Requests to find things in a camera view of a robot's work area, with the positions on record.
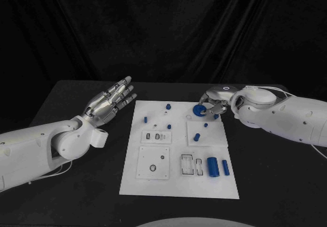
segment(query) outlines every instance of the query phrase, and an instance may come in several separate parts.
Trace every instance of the black backdrop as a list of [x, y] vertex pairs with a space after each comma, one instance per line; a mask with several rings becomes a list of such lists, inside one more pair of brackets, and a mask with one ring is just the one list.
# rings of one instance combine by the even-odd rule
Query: black backdrop
[[324, 0], [5, 0], [2, 10], [2, 131], [28, 126], [61, 79], [271, 83], [326, 100]]

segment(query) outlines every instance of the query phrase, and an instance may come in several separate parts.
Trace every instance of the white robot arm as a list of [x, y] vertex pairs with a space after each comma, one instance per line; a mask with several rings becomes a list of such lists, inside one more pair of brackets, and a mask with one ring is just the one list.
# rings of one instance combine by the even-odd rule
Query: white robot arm
[[296, 97], [285, 94], [278, 98], [267, 89], [275, 87], [247, 86], [238, 90], [229, 85], [211, 88], [202, 96], [213, 104], [212, 109], [203, 110], [222, 114], [231, 106], [235, 118], [252, 127], [301, 143], [327, 147], [327, 102]]
[[131, 77], [90, 101], [85, 111], [61, 121], [0, 135], [0, 191], [19, 186], [82, 157], [90, 145], [103, 148], [108, 133], [98, 129], [136, 99], [126, 98]]

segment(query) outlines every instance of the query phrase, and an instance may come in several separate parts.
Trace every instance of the robotic hand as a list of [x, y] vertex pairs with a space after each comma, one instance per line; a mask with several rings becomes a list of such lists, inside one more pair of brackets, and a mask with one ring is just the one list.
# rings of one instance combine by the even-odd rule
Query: robotic hand
[[98, 129], [136, 99], [123, 79], [90, 101], [81, 116], [0, 135], [0, 192], [42, 179], [65, 163], [82, 157], [90, 145], [103, 148], [108, 133]]
[[[285, 98], [278, 98], [267, 89], [281, 91]], [[208, 110], [202, 106], [206, 99], [213, 105]], [[327, 147], [327, 102], [297, 97], [275, 87], [247, 86], [239, 90], [219, 85], [206, 91], [198, 106], [202, 115], [224, 114], [231, 106], [235, 118], [248, 127], [262, 128], [293, 141]]]

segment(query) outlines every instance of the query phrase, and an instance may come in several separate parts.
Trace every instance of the blue disc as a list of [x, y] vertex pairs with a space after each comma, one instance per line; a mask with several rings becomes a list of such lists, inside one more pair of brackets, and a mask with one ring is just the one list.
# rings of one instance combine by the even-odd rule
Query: blue disc
[[202, 111], [206, 111], [206, 107], [203, 105], [195, 105], [195, 107], [193, 107], [193, 113], [199, 117], [203, 117], [205, 116], [205, 114], [202, 114]]

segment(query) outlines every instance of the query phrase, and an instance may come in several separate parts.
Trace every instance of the black table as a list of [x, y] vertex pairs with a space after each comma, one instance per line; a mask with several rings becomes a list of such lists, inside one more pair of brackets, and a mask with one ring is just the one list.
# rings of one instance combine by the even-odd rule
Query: black table
[[[113, 84], [59, 81], [31, 126], [69, 120]], [[139, 100], [188, 102], [198, 102], [213, 86], [131, 85]], [[222, 120], [241, 199], [118, 195], [134, 106], [101, 127], [110, 134], [105, 147], [91, 147], [65, 174], [0, 193], [0, 223], [128, 227], [166, 218], [208, 217], [264, 227], [327, 226], [327, 160], [310, 145], [248, 128], [231, 110]]]

